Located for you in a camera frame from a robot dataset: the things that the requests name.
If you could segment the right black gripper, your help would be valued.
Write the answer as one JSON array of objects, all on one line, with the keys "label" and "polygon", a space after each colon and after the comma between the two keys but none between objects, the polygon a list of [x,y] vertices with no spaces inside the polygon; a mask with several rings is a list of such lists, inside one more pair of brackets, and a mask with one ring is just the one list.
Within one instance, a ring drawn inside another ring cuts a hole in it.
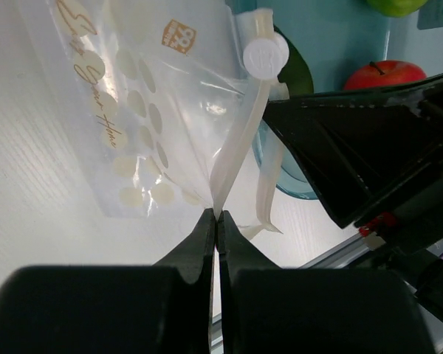
[{"label": "right black gripper", "polygon": [[431,184],[359,228],[370,252],[354,261],[354,267],[394,272],[443,323],[443,255],[429,249],[443,239],[443,162],[439,168]]}]

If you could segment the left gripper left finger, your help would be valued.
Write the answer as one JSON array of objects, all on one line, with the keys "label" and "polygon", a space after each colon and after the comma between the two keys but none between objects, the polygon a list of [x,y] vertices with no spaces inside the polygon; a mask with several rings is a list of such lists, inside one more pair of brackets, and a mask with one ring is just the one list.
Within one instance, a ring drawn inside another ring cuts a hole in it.
[{"label": "left gripper left finger", "polygon": [[208,353],[216,219],[153,265],[33,265],[0,287],[0,353]]}]

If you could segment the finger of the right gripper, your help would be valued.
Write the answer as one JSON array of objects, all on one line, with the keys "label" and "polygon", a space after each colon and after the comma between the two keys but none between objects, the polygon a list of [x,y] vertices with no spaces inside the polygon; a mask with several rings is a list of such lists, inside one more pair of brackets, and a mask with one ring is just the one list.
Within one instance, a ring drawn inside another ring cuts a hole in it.
[{"label": "finger of the right gripper", "polygon": [[263,119],[339,227],[390,211],[443,176],[443,74],[274,101]]}]

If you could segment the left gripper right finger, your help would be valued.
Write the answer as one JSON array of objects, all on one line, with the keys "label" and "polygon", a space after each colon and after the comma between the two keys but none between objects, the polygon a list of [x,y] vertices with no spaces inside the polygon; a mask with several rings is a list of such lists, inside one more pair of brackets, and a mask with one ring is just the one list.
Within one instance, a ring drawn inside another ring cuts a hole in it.
[{"label": "left gripper right finger", "polygon": [[405,283],[387,271],[280,268],[217,223],[226,353],[433,353]]}]

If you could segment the dark green avocado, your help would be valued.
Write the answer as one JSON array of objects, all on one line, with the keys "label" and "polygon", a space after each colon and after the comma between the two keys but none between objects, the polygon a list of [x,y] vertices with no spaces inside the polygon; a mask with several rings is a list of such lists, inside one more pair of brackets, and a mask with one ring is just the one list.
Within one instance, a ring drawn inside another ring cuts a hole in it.
[{"label": "dark green avocado", "polygon": [[287,85],[290,97],[313,94],[314,83],[306,61],[277,26],[274,30],[286,40],[289,48],[289,59],[278,75],[279,81]]}]

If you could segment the clear zip top bag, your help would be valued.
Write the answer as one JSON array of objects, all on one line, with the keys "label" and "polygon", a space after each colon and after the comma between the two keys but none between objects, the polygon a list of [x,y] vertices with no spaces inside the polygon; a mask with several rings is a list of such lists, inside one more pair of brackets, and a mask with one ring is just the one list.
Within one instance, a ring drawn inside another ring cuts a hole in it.
[{"label": "clear zip top bag", "polygon": [[61,119],[111,217],[220,216],[289,48],[231,1],[20,1]]}]

